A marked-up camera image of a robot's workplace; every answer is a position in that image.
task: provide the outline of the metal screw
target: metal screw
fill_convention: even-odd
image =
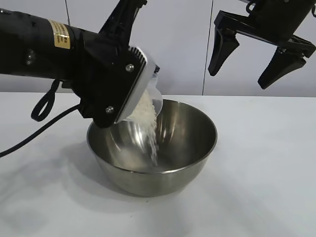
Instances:
[[[281,48],[281,49],[279,50],[279,52],[280,52],[280,53],[285,53],[285,52],[286,52],[286,49],[285,49],[285,48]]]
[[[128,64],[125,69],[129,72],[129,73],[132,73],[135,69],[134,65],[133,64]]]
[[[28,58],[28,61],[30,61],[31,63],[33,62],[33,59],[35,58],[35,54],[33,50],[31,49],[28,50],[27,58]]]
[[[3,8],[0,8],[0,13],[6,14],[6,15],[11,15],[11,12],[8,10],[5,10]]]
[[[109,106],[109,107],[106,108],[105,112],[106,112],[107,114],[113,114],[114,108],[113,108],[112,106]]]

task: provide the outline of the stainless steel bowl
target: stainless steel bowl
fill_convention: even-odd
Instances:
[[[200,110],[164,100],[157,117],[158,165],[144,129],[122,121],[111,128],[92,124],[87,140],[101,168],[121,189],[142,197],[155,197],[185,187],[202,170],[214,149],[217,131]]]

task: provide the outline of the white tabletop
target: white tabletop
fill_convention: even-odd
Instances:
[[[0,150],[42,123],[42,94],[0,93]],[[316,98],[166,96],[207,113],[218,144],[182,192],[125,196],[68,115],[0,160],[1,237],[315,237]],[[53,117],[79,99],[58,94]]]

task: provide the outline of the rice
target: rice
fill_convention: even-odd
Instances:
[[[153,164],[157,166],[157,115],[155,112],[153,101],[149,96],[147,90],[145,90],[136,108],[134,109],[133,113],[128,117],[128,119],[141,125],[145,129],[146,136],[151,146],[151,160]]]

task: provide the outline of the sticker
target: sticker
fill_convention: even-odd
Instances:
[[[48,21],[53,28],[55,47],[70,49],[70,37],[66,26],[56,21]]]

